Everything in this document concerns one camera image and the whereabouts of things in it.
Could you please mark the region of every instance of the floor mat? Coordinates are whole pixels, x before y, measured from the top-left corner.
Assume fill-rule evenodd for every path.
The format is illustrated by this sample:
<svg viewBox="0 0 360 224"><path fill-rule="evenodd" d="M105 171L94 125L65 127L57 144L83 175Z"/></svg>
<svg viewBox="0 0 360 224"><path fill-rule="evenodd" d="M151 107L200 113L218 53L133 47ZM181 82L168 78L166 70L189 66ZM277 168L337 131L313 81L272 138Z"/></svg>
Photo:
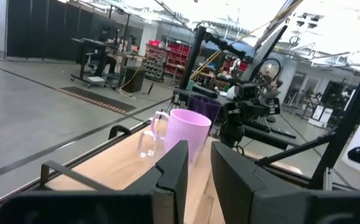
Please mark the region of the floor mat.
<svg viewBox="0 0 360 224"><path fill-rule="evenodd" d="M136 109L134 106L128 105L126 103L109 99L105 96L98 95L74 86L59 88L58 91L119 113L127 113Z"/></svg>

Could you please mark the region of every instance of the glass handle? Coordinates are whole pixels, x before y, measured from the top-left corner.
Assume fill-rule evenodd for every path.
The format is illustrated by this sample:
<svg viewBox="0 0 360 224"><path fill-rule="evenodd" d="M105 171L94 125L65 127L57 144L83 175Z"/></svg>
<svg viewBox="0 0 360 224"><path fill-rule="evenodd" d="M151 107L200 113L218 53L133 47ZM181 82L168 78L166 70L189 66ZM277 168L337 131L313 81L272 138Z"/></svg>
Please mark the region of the glass handle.
<svg viewBox="0 0 360 224"><path fill-rule="evenodd" d="M144 141L144 137L147 136L147 138L151 138L152 141L154 141L154 136L153 133L151 131L143 131L140 134L140 138L138 140L138 145L137 145L137 153L140 157L145 158L147 156L151 157L154 156L154 147L151 148L146 148L144 149L144 145L143 145L143 141Z"/></svg>

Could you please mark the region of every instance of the cable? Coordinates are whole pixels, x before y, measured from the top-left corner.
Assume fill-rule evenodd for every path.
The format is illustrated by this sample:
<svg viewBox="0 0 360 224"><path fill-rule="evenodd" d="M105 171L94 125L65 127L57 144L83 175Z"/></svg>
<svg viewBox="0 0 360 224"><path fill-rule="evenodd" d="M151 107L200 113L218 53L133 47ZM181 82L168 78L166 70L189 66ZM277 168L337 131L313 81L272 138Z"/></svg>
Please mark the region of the cable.
<svg viewBox="0 0 360 224"><path fill-rule="evenodd" d="M172 22L170 23L168 34L166 34L166 43L168 43L169 34L170 34L170 32L172 30L172 26L173 26L173 21L174 21L174 18L172 18Z"/></svg>
<svg viewBox="0 0 360 224"><path fill-rule="evenodd" d="M237 145L235 146L235 149L236 149L237 152L238 152L239 154L241 154L242 156L245 155L245 151L244 151L243 147L240 146L240 142L237 143Z"/></svg>
<svg viewBox="0 0 360 224"><path fill-rule="evenodd" d="M211 28L211 27L207 27L208 29L211 29L211 30L213 30L215 33L216 33L216 35L217 35L217 37L216 38L220 38L220 35L219 35L219 33L217 32L217 30L215 30L215 29L213 29L213 28Z"/></svg>
<svg viewBox="0 0 360 224"><path fill-rule="evenodd" d="M245 37L247 37L247 36L249 36L250 34L252 34L253 32L255 32L256 30L259 30L259 29L262 28L263 26L265 26L265 25L273 22L275 19L277 19L277 18L279 18L279 17L282 17L283 15L285 15L286 13L288 13L291 9L293 9L294 7L296 7L297 5L299 5L299 3L301 3L302 1L303 1L303 0L298 0L297 2L294 2L290 7L288 7L288 9L284 10L283 12L281 12L280 14L278 14L276 17L274 17L274 19L272 19L272 20L264 23L264 24L261 25L260 27L254 29L254 30L252 30L252 31L250 31L250 32L248 32L248 33L246 33L246 34L244 34L244 35L241 35L241 37L239 37L237 40L229 43L229 45L232 45L232 44L234 44L234 43L236 43L236 42L244 39ZM211 63L217 56L218 56L218 54L215 55L214 57L212 57L210 60L206 60L206 61L202 64L202 66L203 66L204 64L209 64L209 63ZM196 76L196 72L194 72L194 73L191 75L190 78L194 78L194 77Z"/></svg>
<svg viewBox="0 0 360 224"><path fill-rule="evenodd" d="M277 59L275 59L275 58L266 58L266 59L263 59L259 64L256 65L256 67L252 71L252 74L257 73L260 70L260 68L263 66L263 64L265 62L269 61L269 60L273 60L278 64L277 74L271 80L266 81L265 83L261 83L261 84L259 84L257 86L264 86L264 85L267 85L267 84L271 83L273 80L275 80L277 78L277 76L279 76L279 74L281 72L281 69L282 69L281 63Z"/></svg>
<svg viewBox="0 0 360 224"><path fill-rule="evenodd" d="M121 87L119 87L119 93L120 93L121 95L125 95L125 96L127 96L127 97L129 97L129 98L136 99L136 97L134 97L131 93L129 93L129 94L123 93L123 92L122 92L122 88L123 88L124 86L126 86L127 84L129 84L129 83L135 78L135 76L136 76L139 68L140 68L140 66L137 67L137 69L136 69L136 71L134 72L134 74L133 74L133 76L132 76L131 79L129 79L125 84L123 84Z"/></svg>
<svg viewBox="0 0 360 224"><path fill-rule="evenodd" d="M221 53L221 50L214 52L214 53L207 59L207 61L209 61L209 63L210 63L210 62L213 61L218 55L220 55L220 53ZM204 63L202 63L202 65L201 65L199 68L197 68L197 70L190 76L190 79L195 78L201 71L203 71L203 69L205 69L205 68L208 66L209 63L206 63L206 61L205 61Z"/></svg>

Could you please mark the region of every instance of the clear glass mug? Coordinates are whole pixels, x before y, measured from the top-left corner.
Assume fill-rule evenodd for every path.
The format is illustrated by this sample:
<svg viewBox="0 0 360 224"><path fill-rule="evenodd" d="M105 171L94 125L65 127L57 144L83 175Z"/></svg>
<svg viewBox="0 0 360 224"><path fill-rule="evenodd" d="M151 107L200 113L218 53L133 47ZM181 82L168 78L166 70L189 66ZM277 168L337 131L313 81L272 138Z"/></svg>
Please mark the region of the clear glass mug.
<svg viewBox="0 0 360 224"><path fill-rule="evenodd" d="M154 135L150 130L143 131L140 134L137 145L137 153L142 158L149 158L158 161L164 155L164 145L161 138L158 137L162 131L159 130Z"/></svg>

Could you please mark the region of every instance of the black pole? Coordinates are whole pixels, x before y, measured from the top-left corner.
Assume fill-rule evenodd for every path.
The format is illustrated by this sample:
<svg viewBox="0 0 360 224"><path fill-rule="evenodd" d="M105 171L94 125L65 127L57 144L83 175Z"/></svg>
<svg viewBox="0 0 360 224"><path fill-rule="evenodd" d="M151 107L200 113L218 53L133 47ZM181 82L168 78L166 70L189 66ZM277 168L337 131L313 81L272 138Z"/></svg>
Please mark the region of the black pole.
<svg viewBox="0 0 360 224"><path fill-rule="evenodd" d="M188 53L186 67L184 68L184 73L182 74L181 81L179 84L179 88L182 90L185 90L187 88L188 81L190 80L190 76L192 73L192 68L194 67L195 60L197 59L202 41L205 38L205 34L206 34L206 28L203 26L199 26L194 36L194 43L192 43L191 50Z"/></svg>
<svg viewBox="0 0 360 224"><path fill-rule="evenodd" d="M126 35L128 35L128 27L129 27L130 14L128 14L128 20L126 21L125 31L123 33L123 44L122 44L122 52L125 48Z"/></svg>
<svg viewBox="0 0 360 224"><path fill-rule="evenodd" d="M111 19L111 16L112 16L112 7L113 7L113 6L111 5L111 7L110 7L110 14L108 15L108 18L109 18L109 19Z"/></svg>
<svg viewBox="0 0 360 224"><path fill-rule="evenodd" d="M309 188L322 189L325 169L332 169L341 155L343 147L346 145L350 134L354 129L356 121L360 117L360 84L352 97L350 104L345 112L344 118L339 123L334 138L329 142L327 148L317 165L315 173L311 177Z"/></svg>
<svg viewBox="0 0 360 224"><path fill-rule="evenodd" d="M294 147L293 149L289 149L278 154L263 157L256 161L256 165L258 166L267 166L273 162L279 161L281 159L285 159L287 157L299 154L301 152L305 152L307 150L313 149L314 147L320 146L322 144L328 143L332 138L334 138L334 134L325 135L321 138L315 139L310 142L306 142L300 146Z"/></svg>

